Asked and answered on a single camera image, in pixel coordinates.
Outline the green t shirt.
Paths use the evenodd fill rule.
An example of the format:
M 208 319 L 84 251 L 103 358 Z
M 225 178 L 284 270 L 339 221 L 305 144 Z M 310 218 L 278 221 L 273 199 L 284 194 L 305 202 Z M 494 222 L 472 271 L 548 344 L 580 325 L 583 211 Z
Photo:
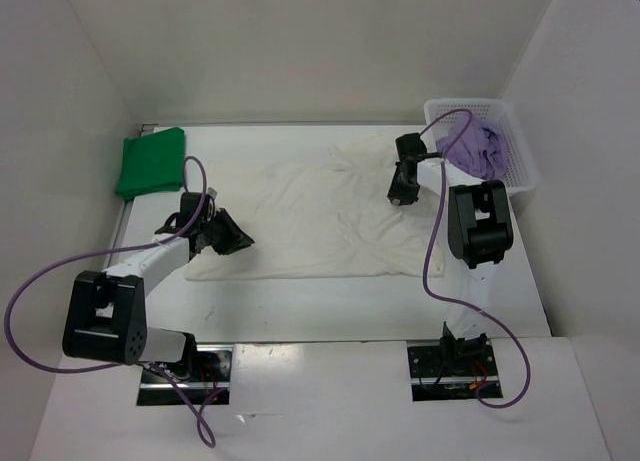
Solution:
M 147 194 L 179 191 L 185 152 L 186 135 L 179 127 L 126 138 L 116 194 L 129 202 Z

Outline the lavender t shirt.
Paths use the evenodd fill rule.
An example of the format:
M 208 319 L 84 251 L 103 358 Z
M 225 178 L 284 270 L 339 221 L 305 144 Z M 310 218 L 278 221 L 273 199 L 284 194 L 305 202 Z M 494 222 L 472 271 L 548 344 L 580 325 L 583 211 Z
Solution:
M 485 181 L 500 179 L 508 168 L 508 143 L 498 125 L 473 117 L 446 159 L 476 178 Z

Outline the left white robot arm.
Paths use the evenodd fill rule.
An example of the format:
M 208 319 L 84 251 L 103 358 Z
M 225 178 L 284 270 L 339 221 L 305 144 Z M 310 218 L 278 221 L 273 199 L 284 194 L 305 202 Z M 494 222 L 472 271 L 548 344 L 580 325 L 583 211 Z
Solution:
M 180 381 L 200 366 L 195 336 L 152 328 L 146 298 L 170 274 L 206 248 L 231 255 L 254 244 L 224 209 L 204 207 L 194 223 L 176 212 L 154 233 L 148 248 L 105 271 L 83 271 L 75 279 L 64 328 L 66 356 L 119 365 L 164 363 Z

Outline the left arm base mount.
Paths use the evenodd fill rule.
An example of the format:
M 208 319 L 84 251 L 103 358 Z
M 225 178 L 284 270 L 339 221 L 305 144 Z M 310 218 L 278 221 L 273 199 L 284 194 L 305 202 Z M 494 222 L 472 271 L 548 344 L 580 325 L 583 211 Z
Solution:
M 160 369 L 176 384 L 197 408 L 206 405 L 228 405 L 233 361 L 231 346 L 197 349 L 186 362 L 157 362 Z M 183 399 L 155 369 L 144 367 L 136 405 L 140 407 L 184 405 Z

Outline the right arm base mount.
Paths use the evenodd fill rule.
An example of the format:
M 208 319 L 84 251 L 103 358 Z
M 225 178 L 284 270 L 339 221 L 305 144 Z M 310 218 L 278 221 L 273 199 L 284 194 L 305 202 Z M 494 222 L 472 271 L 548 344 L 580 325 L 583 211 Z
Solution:
M 409 343 L 407 357 L 413 402 L 503 398 L 493 347 L 481 356 L 446 364 L 436 341 Z

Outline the white t shirt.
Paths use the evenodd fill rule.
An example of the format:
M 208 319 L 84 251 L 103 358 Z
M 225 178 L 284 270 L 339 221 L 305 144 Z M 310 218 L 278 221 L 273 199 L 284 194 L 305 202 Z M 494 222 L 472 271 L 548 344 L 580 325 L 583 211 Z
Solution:
M 436 248 L 424 260 L 438 198 L 387 198 L 398 159 L 392 141 L 374 136 L 333 145 L 320 162 L 211 161 L 208 184 L 218 205 L 254 241 L 232 255 L 207 248 L 185 268 L 189 281 L 419 277 L 444 273 Z

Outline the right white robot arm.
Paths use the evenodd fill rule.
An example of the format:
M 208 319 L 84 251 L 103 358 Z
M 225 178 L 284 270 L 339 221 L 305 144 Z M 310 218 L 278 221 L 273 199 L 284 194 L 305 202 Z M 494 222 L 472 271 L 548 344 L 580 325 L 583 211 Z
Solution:
M 501 181 L 483 181 L 439 158 L 398 161 L 388 192 L 390 202 L 413 204 L 422 188 L 439 196 L 423 268 L 423 287 L 432 299 L 450 305 L 438 358 L 446 372 L 460 374 L 485 351 L 487 336 L 482 321 L 489 306 L 492 278 L 514 241 L 508 196 Z M 449 295 L 434 292 L 428 284 L 437 240 L 445 243 L 443 253 L 458 275 L 459 286 Z

